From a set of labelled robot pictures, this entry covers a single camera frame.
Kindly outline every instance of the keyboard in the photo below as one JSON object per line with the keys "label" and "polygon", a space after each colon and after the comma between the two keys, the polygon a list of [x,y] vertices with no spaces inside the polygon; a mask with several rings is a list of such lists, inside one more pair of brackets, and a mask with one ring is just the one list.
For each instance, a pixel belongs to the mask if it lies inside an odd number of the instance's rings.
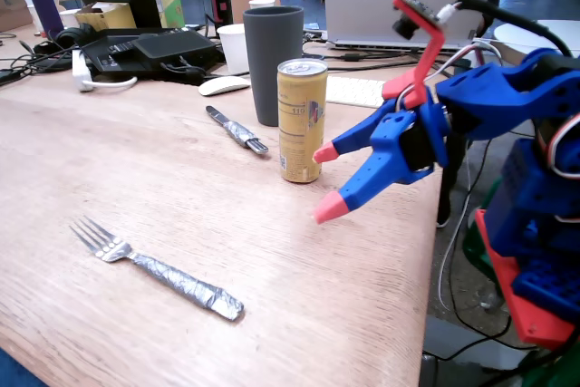
{"label": "keyboard", "polygon": [[328,76],[326,101],[349,104],[351,106],[378,108],[384,102],[382,99],[383,85],[383,81]]}

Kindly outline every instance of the fork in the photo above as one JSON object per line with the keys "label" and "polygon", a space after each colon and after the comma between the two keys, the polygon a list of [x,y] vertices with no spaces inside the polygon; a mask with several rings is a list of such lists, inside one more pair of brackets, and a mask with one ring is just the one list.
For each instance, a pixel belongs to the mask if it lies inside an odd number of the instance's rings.
{"label": "fork", "polygon": [[162,284],[185,296],[202,308],[235,321],[244,312],[244,305],[221,287],[209,285],[149,256],[136,253],[127,242],[105,230],[85,216],[69,228],[100,260],[112,263],[122,258],[131,262]]}

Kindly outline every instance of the pink fingertip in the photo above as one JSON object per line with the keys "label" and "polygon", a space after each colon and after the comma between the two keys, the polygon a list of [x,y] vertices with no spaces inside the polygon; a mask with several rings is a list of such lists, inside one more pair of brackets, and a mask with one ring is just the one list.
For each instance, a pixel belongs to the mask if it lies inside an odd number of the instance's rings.
{"label": "pink fingertip", "polygon": [[337,191],[329,192],[314,210],[314,220],[317,224],[330,221],[346,215],[350,210],[346,206],[344,198]]}
{"label": "pink fingertip", "polygon": [[338,151],[332,141],[326,142],[320,149],[314,152],[312,159],[316,163],[328,162],[338,158]]}

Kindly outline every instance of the knife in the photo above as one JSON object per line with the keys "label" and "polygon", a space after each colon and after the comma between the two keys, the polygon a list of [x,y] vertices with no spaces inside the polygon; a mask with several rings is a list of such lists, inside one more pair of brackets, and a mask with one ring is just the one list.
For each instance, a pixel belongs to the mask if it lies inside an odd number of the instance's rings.
{"label": "knife", "polygon": [[229,118],[218,111],[213,106],[206,106],[206,112],[211,118],[221,124],[227,130],[229,136],[234,138],[236,142],[245,148],[250,148],[256,154],[268,153],[268,147],[259,141],[257,136],[242,126],[240,123],[230,121]]}

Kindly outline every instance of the fork tines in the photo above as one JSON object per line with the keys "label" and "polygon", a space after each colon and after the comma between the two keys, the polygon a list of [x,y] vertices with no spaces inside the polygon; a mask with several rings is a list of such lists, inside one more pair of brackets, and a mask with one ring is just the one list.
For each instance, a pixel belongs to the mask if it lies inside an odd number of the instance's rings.
{"label": "fork tines", "polygon": [[108,251],[115,246],[115,236],[88,217],[74,221],[76,228],[69,226],[72,232],[86,245],[93,254]]}

